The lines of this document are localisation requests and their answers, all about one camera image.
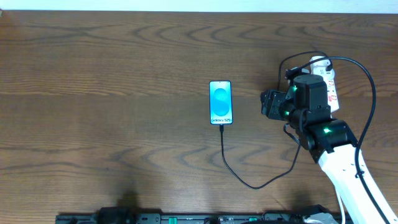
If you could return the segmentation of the blue screen Galaxy smartphone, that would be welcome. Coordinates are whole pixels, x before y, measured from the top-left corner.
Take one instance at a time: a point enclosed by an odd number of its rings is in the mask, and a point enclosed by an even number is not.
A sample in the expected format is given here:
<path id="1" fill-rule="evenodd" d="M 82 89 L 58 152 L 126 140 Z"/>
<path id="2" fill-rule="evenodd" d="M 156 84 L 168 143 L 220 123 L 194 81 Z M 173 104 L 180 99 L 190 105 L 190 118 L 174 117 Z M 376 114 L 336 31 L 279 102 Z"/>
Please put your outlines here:
<path id="1" fill-rule="evenodd" d="M 233 123 L 232 85 L 229 80 L 209 82 L 210 123 L 226 125 Z"/>

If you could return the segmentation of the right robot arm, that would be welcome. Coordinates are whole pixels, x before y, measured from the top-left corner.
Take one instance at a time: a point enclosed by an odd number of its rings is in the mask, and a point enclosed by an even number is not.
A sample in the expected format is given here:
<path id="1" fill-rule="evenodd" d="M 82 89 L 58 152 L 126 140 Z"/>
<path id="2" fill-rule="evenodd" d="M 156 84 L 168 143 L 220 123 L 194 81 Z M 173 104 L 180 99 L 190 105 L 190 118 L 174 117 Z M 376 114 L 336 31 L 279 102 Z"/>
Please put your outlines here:
<path id="1" fill-rule="evenodd" d="M 284 120 L 299 137 L 316 164 L 332 181 L 353 223 L 397 223 L 364 163 L 356 153 L 358 141 L 343 120 L 333 118 L 323 77 L 301 75 L 286 92 L 261 93 L 262 113 Z"/>

